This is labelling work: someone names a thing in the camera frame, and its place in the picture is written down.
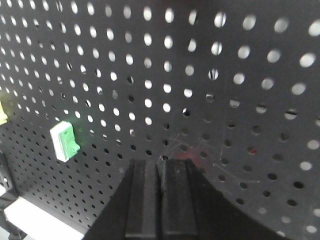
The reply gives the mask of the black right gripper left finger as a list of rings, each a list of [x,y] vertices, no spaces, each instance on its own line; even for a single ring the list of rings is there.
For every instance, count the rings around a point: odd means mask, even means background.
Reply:
[[[156,164],[136,160],[124,234],[126,240],[159,239],[159,201],[159,175]]]

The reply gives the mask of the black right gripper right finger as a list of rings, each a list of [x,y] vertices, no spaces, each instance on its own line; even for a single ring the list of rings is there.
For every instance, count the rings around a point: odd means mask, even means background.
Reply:
[[[161,232],[164,240],[198,238],[192,194],[186,162],[169,159],[161,179]]]

